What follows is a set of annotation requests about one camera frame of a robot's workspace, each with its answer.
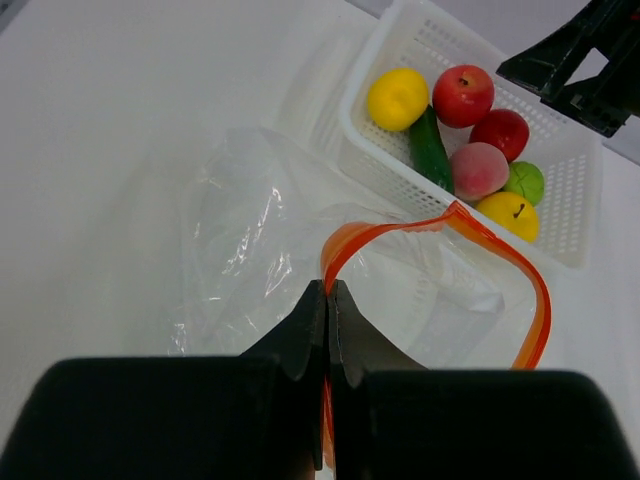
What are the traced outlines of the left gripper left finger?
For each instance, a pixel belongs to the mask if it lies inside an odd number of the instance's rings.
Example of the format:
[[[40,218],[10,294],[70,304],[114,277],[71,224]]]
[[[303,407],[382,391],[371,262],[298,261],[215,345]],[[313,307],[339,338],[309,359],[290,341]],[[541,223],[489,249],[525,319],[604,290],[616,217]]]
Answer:
[[[325,320],[324,285],[313,280],[293,310],[241,354],[275,365],[260,449],[266,473],[314,473],[322,468]]]

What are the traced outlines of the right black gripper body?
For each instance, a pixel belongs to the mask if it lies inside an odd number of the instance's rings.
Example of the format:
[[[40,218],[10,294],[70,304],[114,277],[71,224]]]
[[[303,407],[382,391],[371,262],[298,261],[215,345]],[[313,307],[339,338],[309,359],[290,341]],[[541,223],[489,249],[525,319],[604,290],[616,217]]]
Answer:
[[[542,101],[610,138],[639,109],[639,3],[591,1],[543,42]]]

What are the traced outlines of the light green fake vegetable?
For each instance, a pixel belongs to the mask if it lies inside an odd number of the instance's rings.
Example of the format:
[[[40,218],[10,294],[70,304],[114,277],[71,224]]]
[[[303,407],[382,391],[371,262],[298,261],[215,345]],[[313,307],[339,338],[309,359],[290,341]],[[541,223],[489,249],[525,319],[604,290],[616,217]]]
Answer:
[[[545,194],[545,178],[536,165],[515,161],[509,165],[509,178],[502,190],[520,195],[537,206]]]

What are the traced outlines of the red fake tomato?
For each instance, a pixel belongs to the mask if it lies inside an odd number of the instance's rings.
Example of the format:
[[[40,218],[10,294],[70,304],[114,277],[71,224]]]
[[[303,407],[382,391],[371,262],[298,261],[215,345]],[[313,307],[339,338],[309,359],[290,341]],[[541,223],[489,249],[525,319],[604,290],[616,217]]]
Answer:
[[[475,125],[491,110],[495,96],[489,74],[475,65],[445,70],[435,83],[432,105],[438,119],[450,128]]]

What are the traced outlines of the clear zip top bag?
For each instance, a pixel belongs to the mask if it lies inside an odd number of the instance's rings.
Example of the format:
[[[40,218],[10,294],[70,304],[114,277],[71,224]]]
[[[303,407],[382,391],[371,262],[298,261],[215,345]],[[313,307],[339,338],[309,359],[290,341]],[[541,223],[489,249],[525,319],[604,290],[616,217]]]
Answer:
[[[551,328],[540,273],[460,202],[423,221],[361,205],[354,183],[266,129],[233,129],[188,183],[176,349],[237,353],[315,279],[434,368],[535,367]]]

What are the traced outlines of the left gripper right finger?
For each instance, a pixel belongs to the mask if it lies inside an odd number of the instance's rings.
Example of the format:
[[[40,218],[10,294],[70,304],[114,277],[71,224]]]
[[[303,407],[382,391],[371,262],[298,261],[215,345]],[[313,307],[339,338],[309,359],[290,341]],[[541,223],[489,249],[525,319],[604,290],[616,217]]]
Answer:
[[[373,433],[366,378],[426,368],[362,314],[342,280],[327,294],[325,347],[325,460],[335,479],[366,479]]]

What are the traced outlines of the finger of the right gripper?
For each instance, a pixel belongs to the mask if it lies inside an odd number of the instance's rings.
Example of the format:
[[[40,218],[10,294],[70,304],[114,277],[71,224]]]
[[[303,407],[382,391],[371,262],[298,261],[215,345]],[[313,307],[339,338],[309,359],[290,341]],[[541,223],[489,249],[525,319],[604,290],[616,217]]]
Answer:
[[[607,16],[607,1],[590,1],[559,29],[503,61],[496,74],[540,98],[556,98],[595,47]]]

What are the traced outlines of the pink fake peach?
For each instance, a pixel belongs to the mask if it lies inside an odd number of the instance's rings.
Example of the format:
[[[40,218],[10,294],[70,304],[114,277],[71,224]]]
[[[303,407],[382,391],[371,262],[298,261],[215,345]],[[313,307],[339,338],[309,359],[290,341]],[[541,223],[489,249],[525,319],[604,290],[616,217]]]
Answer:
[[[469,143],[449,159],[454,180],[454,194],[461,200],[475,202],[501,189],[509,178],[509,164],[495,146]]]

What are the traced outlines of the red fake apple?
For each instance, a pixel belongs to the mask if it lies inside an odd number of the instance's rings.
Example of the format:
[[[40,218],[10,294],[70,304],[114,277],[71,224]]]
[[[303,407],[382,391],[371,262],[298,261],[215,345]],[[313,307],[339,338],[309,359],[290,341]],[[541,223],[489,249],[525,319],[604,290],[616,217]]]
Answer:
[[[494,109],[473,127],[469,142],[492,145],[511,163],[524,151],[529,137],[529,125],[520,114],[509,109]]]

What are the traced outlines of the yellow fake apple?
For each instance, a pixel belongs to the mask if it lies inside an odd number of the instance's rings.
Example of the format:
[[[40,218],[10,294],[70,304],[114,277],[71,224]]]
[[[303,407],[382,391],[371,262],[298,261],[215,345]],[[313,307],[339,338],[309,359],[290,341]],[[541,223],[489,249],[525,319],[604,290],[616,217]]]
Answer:
[[[476,210],[520,239],[534,243],[539,233],[539,218],[534,206],[523,196],[497,192],[478,202]]]

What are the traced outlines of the yellow fake lemon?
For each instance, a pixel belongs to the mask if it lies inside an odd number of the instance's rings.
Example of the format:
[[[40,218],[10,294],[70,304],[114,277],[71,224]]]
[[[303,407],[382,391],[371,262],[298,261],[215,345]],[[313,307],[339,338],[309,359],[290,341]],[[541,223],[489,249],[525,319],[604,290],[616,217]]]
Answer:
[[[428,84],[422,74],[412,68],[396,68],[384,73],[367,94],[369,116],[377,126],[391,132],[408,129],[428,105]]]

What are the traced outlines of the green fake cucumber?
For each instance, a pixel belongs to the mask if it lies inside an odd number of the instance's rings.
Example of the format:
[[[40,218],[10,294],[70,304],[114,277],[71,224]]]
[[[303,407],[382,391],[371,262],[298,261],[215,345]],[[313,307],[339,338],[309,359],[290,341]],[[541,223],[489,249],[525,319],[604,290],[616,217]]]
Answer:
[[[410,159],[414,170],[450,194],[454,193],[454,180],[434,108],[425,112],[409,127]]]

